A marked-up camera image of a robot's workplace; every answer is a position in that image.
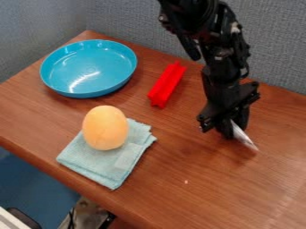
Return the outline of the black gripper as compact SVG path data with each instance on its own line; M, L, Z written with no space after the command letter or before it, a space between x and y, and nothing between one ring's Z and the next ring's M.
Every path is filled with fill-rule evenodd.
M259 99L256 81L217 83L212 78L209 67L200 71L207 104L197 114L199 127L203 131L216 129L220 135L232 139L232 123L244 131L248 124L249 105Z

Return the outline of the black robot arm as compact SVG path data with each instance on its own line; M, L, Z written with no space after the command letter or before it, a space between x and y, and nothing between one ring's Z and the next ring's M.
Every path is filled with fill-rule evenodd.
M176 35L187 55L203 60L200 71L207 104L197 114L203 131L224 138L248 124L249 105L259 99L259 83L240 83L248 76L249 45L243 26L221 0L157 0L159 22Z

